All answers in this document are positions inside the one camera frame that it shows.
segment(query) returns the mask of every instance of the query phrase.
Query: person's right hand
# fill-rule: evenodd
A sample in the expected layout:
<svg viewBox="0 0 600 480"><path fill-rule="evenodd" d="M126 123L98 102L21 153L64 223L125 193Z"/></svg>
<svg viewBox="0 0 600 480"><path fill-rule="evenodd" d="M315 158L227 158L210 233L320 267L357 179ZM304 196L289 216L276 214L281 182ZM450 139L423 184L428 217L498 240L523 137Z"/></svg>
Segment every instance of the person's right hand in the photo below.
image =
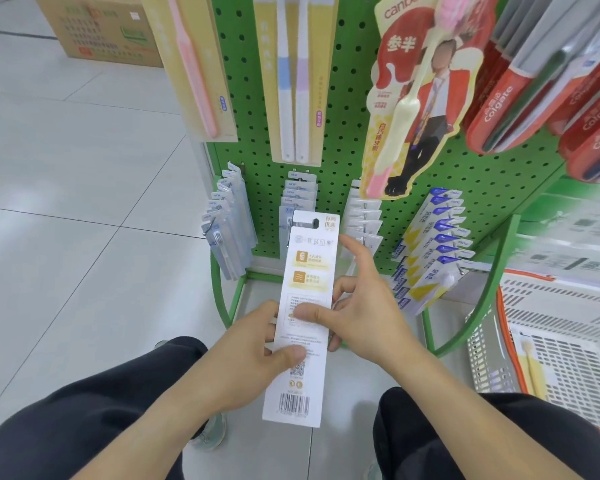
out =
<svg viewBox="0 0 600 480"><path fill-rule="evenodd" d="M424 348L395 302L389 284L380 277L369 250L348 235L340 242L356 257L357 276L341 276L333 286L333 310L313 303L296 306L296 318L320 323L336 333L329 350L344 340L360 357L390 372L396 354ZM343 293L351 296L338 301Z"/></svg>

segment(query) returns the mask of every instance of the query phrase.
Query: sneaker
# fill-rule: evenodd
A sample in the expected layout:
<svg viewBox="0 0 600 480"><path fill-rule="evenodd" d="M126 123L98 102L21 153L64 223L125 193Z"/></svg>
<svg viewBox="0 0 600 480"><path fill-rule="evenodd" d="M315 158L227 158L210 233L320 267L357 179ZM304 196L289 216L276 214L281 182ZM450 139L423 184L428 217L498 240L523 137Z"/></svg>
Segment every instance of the sneaker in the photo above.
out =
<svg viewBox="0 0 600 480"><path fill-rule="evenodd" d="M362 480L383 480L382 472L376 460L373 460L371 465L365 470Z"/></svg>
<svg viewBox="0 0 600 480"><path fill-rule="evenodd" d="M191 440L189 444L198 451L213 451L220 446L225 434L226 416L224 414L216 414L207 421L202 433L197 438Z"/></svg>

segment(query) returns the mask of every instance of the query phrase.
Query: person's left hand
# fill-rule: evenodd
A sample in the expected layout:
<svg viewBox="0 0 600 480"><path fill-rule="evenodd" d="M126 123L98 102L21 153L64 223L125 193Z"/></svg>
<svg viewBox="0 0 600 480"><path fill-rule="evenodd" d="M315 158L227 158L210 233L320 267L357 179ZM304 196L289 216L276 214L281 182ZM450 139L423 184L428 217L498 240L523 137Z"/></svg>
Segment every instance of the person's left hand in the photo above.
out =
<svg viewBox="0 0 600 480"><path fill-rule="evenodd" d="M209 352L185 374L209 416L241 408L259 396L287 369L304 360L303 346L283 347L273 354L265 348L276 326L270 323L278 304L269 300L236 320Z"/></svg>

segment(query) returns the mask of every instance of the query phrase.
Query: orange icon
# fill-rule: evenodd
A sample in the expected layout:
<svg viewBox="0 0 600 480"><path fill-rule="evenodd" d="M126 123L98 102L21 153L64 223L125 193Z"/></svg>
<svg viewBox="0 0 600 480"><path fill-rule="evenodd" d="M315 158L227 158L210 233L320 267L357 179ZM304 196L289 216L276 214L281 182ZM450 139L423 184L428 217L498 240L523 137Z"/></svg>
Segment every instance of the orange icon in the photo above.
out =
<svg viewBox="0 0 600 480"><path fill-rule="evenodd" d="M306 273L304 271L295 271L294 272L294 283L304 283L305 277L306 277Z"/></svg>

